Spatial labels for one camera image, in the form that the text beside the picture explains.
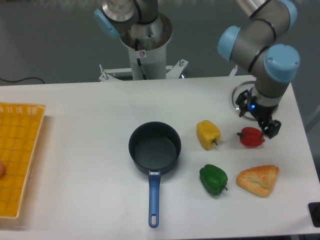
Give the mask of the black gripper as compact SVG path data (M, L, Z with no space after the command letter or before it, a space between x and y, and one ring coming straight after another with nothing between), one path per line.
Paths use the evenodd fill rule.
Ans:
M258 121L259 127L261 128L260 138L268 137L272 139L275 137L281 128L281 122L273 120L272 116L277 110L279 104L265 106L258 103L256 95L251 95L249 90L241 92L235 104L239 107L239 117L243 117L247 112Z

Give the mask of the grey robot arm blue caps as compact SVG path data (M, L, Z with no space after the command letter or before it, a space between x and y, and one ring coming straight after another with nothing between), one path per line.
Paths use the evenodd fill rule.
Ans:
M272 115L300 65L299 53L276 40L296 22L297 9L289 0L240 0L238 4L251 23L245 28L227 28L217 51L256 78L252 89L240 93L235 104L240 116L250 113L262 134L273 138L281 123ZM173 26L159 12L156 0L105 0L94 11L94 18L103 32L126 46L134 80L179 77L182 62L167 70Z

